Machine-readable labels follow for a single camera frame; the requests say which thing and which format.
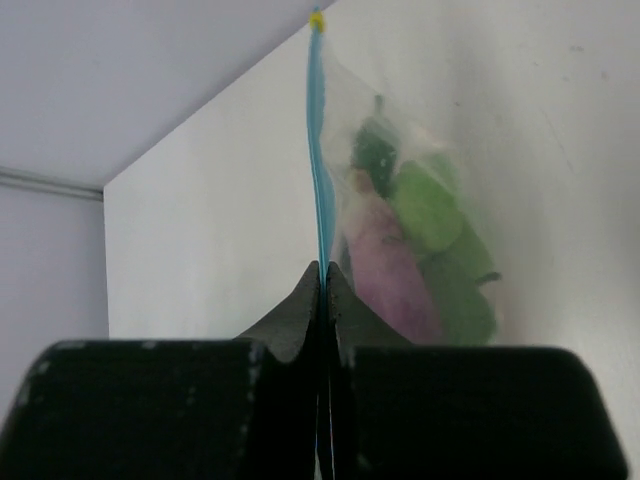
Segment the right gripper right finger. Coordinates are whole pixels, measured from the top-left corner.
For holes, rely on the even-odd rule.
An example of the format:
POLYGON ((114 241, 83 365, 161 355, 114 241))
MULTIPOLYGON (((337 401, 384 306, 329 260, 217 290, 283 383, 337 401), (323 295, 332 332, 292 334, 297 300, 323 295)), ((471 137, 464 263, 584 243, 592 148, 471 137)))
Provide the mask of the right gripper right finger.
POLYGON ((415 346, 326 276, 338 479, 625 479, 598 385, 573 352, 415 346))

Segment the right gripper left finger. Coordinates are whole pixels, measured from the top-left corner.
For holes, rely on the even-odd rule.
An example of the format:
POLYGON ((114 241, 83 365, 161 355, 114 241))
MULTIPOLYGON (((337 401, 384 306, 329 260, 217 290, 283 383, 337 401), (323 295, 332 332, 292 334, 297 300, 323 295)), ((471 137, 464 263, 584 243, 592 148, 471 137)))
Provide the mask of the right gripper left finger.
POLYGON ((227 340, 65 340, 1 430, 5 479, 311 479, 320 279, 227 340))

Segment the purple eggplant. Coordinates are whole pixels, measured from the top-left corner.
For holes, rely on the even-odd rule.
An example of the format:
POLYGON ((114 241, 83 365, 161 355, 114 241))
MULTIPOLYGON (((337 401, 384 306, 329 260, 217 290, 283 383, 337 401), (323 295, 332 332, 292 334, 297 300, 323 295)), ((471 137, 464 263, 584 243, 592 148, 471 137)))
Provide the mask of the purple eggplant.
POLYGON ((342 225, 356 295, 407 340, 442 342, 439 314, 393 209, 366 171, 351 171, 348 183, 342 225))

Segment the green bell pepper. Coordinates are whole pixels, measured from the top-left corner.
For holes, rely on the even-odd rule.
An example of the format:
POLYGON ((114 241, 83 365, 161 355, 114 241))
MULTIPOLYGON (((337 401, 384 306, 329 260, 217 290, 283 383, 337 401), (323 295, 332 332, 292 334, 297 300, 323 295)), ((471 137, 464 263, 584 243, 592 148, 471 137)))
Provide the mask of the green bell pepper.
POLYGON ((482 288, 501 279, 491 254, 467 222, 444 251, 433 253, 419 268, 436 304, 445 342, 456 346, 487 345, 497 332, 491 301, 482 288))

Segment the clear zip top bag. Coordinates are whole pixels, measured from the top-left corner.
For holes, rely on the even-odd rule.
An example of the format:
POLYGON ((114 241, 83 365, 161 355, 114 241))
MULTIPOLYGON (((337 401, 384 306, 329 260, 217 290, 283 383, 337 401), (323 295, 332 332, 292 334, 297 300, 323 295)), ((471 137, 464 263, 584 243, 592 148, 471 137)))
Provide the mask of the clear zip top bag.
POLYGON ((500 273, 452 150, 345 68, 323 13, 309 18, 307 137, 319 263, 419 344, 480 346, 498 335, 500 273))

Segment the light green bitter gourd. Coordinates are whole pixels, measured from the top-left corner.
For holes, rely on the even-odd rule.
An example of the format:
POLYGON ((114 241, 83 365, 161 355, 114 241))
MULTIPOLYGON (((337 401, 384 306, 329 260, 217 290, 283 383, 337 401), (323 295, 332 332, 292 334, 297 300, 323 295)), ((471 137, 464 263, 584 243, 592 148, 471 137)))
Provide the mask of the light green bitter gourd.
POLYGON ((444 251, 462 232, 463 214, 454 195, 416 162, 403 163, 393 177, 389 203, 420 250, 444 251))

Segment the dark green chili pepper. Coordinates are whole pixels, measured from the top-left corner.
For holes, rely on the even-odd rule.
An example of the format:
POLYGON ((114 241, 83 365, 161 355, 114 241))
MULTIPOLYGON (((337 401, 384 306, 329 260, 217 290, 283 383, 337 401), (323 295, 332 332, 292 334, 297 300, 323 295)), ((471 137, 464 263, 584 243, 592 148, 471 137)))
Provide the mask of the dark green chili pepper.
POLYGON ((371 114, 362 122, 353 140, 351 164, 365 170, 375 191, 388 198, 398 158, 399 134, 386 116, 385 98, 376 94, 371 114))

